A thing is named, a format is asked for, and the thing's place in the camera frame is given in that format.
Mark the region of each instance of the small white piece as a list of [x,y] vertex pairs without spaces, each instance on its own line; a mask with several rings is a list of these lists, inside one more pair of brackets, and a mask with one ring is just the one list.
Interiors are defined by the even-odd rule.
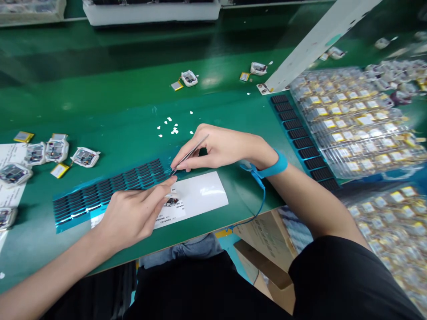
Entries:
[[322,61],[326,61],[326,60],[328,60],[328,58],[329,58],[329,56],[328,56],[328,54],[327,54],[327,53],[323,53],[323,54],[319,57],[319,59],[320,59],[320,60],[322,60]]
[[46,161],[61,163],[68,156],[69,144],[66,134],[54,133],[46,145]]
[[331,47],[328,50],[328,55],[334,60],[339,60],[344,57],[346,53],[343,50],[338,49],[337,47]]
[[197,77],[191,70],[186,72],[181,72],[181,79],[182,81],[184,81],[184,84],[187,87],[192,87],[197,85]]
[[4,185],[6,189],[10,189],[23,184],[31,176],[31,169],[21,164],[9,163],[0,169],[0,184]]
[[44,163],[46,163],[46,144],[44,142],[30,144],[27,147],[24,164],[27,166],[33,166]]
[[18,210],[11,207],[0,208],[0,231],[10,229],[15,222]]
[[389,40],[387,40],[386,38],[381,38],[381,39],[378,39],[377,42],[375,42],[375,47],[379,50],[382,50],[385,47],[387,47],[389,44],[390,44]]
[[250,73],[257,76],[263,76],[267,73],[267,66],[258,62],[252,62],[250,64]]
[[77,147],[76,153],[71,157],[71,160],[79,166],[92,168],[99,159],[99,151],[93,151],[85,147]]

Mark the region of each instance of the white label sheet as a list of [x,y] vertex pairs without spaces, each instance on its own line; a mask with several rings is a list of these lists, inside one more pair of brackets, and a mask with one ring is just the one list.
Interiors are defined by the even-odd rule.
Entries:
[[[10,162],[21,163],[27,153],[27,149],[23,146],[22,143],[0,144],[0,168]],[[24,193],[25,185],[26,183],[12,189],[6,189],[0,185],[0,207],[17,207]],[[7,234],[8,231],[0,232],[0,252]]]
[[[154,229],[228,205],[226,192],[216,171],[178,181],[173,184],[172,191],[178,194],[179,201],[163,207]],[[103,216],[92,218],[91,227],[96,226]]]

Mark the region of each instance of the electronic component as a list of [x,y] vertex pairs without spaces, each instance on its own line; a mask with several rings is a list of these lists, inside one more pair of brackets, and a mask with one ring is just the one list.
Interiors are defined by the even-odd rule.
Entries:
[[257,76],[263,76],[267,73],[267,66],[258,62],[252,62],[250,64],[250,73]]
[[242,72],[242,74],[240,75],[240,80],[246,82],[249,79],[249,76],[250,76],[250,73]]
[[32,171],[21,164],[10,163],[0,169],[0,183],[10,189],[22,184],[32,176]]
[[15,222],[18,210],[16,208],[0,208],[0,231],[10,229]]
[[22,142],[27,144],[30,142],[30,140],[34,137],[33,133],[28,133],[25,131],[19,131],[15,138],[13,138],[13,141],[16,142]]
[[194,85],[197,85],[197,77],[191,70],[182,72],[181,79],[182,81],[184,81],[187,87],[192,87]]
[[59,179],[70,169],[69,166],[63,163],[58,163],[55,168],[50,172],[52,176]]
[[24,162],[26,165],[31,166],[46,163],[46,144],[44,142],[30,144],[27,147]]
[[165,196],[165,198],[177,198],[177,199],[179,199],[179,196],[178,196],[178,193],[176,191],[171,191]]
[[345,54],[346,53],[343,50],[340,50],[337,47],[331,47],[328,50],[328,55],[334,60],[341,59],[342,57],[345,56]]
[[170,85],[173,90],[178,91],[179,89],[184,88],[184,86],[181,84],[181,82],[177,81]]
[[170,198],[168,200],[168,202],[166,202],[163,206],[165,207],[173,207],[174,205],[176,205],[178,203],[179,199],[177,198]]
[[97,163],[99,154],[100,152],[78,147],[76,153],[71,157],[71,160],[82,167],[91,168]]
[[46,145],[46,161],[60,163],[68,156],[69,144],[66,134],[54,133]]

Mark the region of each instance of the white plastic housing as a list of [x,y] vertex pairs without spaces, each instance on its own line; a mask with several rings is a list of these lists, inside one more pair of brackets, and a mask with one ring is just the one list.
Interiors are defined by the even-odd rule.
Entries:
[[[94,155],[89,164],[81,162],[77,158],[77,155],[79,154],[80,151],[86,151],[86,152],[92,153]],[[85,168],[92,168],[97,163],[97,161],[99,159],[99,154],[100,154],[100,152],[95,152],[95,151],[93,151],[91,149],[88,149],[88,148],[85,148],[85,147],[78,147],[76,153],[71,157],[71,160],[75,164],[78,164],[79,166],[82,166],[82,167],[85,167]]]
[[250,73],[257,76],[263,76],[267,73],[267,66],[258,62],[252,62],[250,64]]
[[[192,82],[188,82],[186,78],[189,78],[189,77],[192,77],[194,80]],[[184,84],[187,87],[195,86],[197,85],[197,82],[198,82],[196,75],[191,70],[186,72],[181,72],[181,79],[182,81],[184,81]]]
[[331,47],[328,50],[328,54],[334,60],[339,60],[346,55],[346,53],[343,50],[340,50],[337,47]]
[[0,208],[0,212],[2,211],[7,211],[8,213],[4,225],[0,226],[0,231],[6,231],[13,226],[18,210],[15,207],[2,207]]
[[381,39],[378,39],[377,42],[375,42],[375,47],[377,49],[382,50],[385,47],[387,47],[389,44],[390,44],[389,40],[387,40],[386,38],[381,38]]
[[[34,152],[34,149],[36,147],[41,147],[41,159],[39,161],[31,161],[30,158],[32,155],[31,153]],[[37,144],[30,144],[27,147],[27,155],[24,158],[24,164],[27,166],[34,166],[34,165],[41,165],[46,163],[46,144],[44,142],[40,142]]]
[[[52,155],[51,155],[53,144],[55,144],[55,143],[62,143],[62,147],[57,150],[58,152],[61,153],[61,156],[59,158],[52,158]],[[60,163],[60,162],[64,161],[68,156],[69,146],[70,145],[68,144],[67,140],[49,139],[49,141],[46,145],[46,161],[47,162],[56,162],[56,163]]]
[[2,167],[0,169],[0,172],[2,172],[4,169],[6,169],[7,166],[15,166],[16,168],[20,169],[23,171],[23,176],[20,177],[17,181],[15,182],[6,182],[5,180],[0,178],[0,184],[2,184],[6,189],[11,189],[17,185],[23,184],[25,181],[27,181],[29,178],[32,177],[32,170],[21,165],[21,164],[17,164],[17,163],[9,163],[7,165],[5,165],[4,167]]

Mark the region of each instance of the hand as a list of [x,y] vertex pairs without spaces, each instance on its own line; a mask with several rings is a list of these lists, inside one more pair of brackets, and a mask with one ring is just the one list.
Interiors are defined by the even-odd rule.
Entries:
[[117,191],[111,197],[104,218],[92,229],[95,239],[112,254],[149,237],[163,205],[165,195],[177,177],[170,177],[146,191]]
[[[218,168],[247,159],[258,167],[265,169],[274,165],[278,155],[260,136],[235,130],[201,124],[191,138],[178,152],[172,161],[175,168],[188,152],[190,152],[207,134],[209,137],[199,146],[192,157],[182,162],[177,169],[189,172],[196,168]],[[206,148],[208,154],[199,157],[201,148]]]

